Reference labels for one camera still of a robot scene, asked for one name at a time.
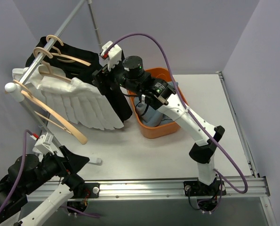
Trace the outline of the white pleated skirt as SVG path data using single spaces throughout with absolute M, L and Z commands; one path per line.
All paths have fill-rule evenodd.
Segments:
M 25 86 L 31 93 L 66 120 L 95 129 L 121 129 L 123 122 L 98 89 L 78 78 L 50 77 L 44 65 L 30 76 Z

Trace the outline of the wooden hanger for white skirt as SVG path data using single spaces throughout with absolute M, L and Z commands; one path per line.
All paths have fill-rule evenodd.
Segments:
M 33 55 L 35 57 L 37 57 L 39 55 L 39 53 L 42 53 L 44 55 L 44 57 L 48 57 L 50 59 L 53 58 L 53 55 L 48 50 L 45 50 L 42 47 L 35 47 L 33 50 Z M 42 60 L 41 64 L 43 66 L 45 66 L 45 70 L 41 66 L 39 66 L 39 69 L 38 69 L 39 73 L 42 76 L 49 76 L 49 77 L 57 78 L 60 80 L 64 80 L 66 82 L 71 82 L 71 79 L 55 73 L 52 69 L 52 66 L 48 62 L 45 62 L 44 60 Z

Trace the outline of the blue denim skirt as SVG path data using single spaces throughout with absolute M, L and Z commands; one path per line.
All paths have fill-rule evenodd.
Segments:
M 134 97 L 133 103 L 140 122 L 145 126 L 157 127 L 173 122 L 170 117 L 153 109 L 151 106 L 148 106 L 146 113 L 144 113 L 147 104 L 142 104 L 140 97 Z

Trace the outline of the wooden hanger for denim skirt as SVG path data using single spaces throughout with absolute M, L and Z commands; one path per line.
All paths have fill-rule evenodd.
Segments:
M 82 145 L 85 145 L 88 142 L 88 139 L 78 129 L 76 129 L 73 125 L 71 125 L 65 118 L 59 115 L 56 111 L 54 111 L 46 104 L 41 102 L 39 99 L 37 99 L 25 85 L 21 84 L 17 80 L 13 80 L 12 82 L 7 83 L 4 89 L 5 89 L 5 93 L 9 93 L 17 102 L 22 102 L 26 97 L 32 103 L 36 104 L 46 112 L 50 113 L 61 123 L 61 125 L 51 121 L 50 119 L 41 115 L 40 113 L 35 113 L 35 114 L 37 116 L 42 117 L 43 119 L 48 120 L 49 122 L 53 123 L 57 127 L 61 128 L 62 130 L 68 132 L 72 136 L 76 137 Z

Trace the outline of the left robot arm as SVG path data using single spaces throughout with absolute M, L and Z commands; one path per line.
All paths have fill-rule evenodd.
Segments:
M 78 172 L 89 158 L 60 147 L 63 156 L 49 152 L 40 160 L 34 154 L 23 154 L 8 169 L 0 181 L 0 224 L 17 214 L 28 203 L 27 196 L 54 176 L 62 178 L 61 191 L 56 197 L 61 201 L 80 197 L 84 193 L 84 179 Z

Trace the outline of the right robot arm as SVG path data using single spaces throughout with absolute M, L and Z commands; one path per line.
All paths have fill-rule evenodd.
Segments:
M 168 116 L 189 132 L 194 140 L 189 156 L 198 166 L 199 191 L 203 194 L 211 193 L 215 189 L 216 177 L 213 155 L 216 143 L 222 138 L 225 129 L 208 123 L 193 112 L 180 97 L 178 88 L 144 70 L 142 58 L 129 56 L 113 60 L 103 55 L 102 59 L 107 64 L 93 73 L 93 83 L 100 93 L 106 94 L 107 87 L 125 88 L 136 94 L 142 103 Z

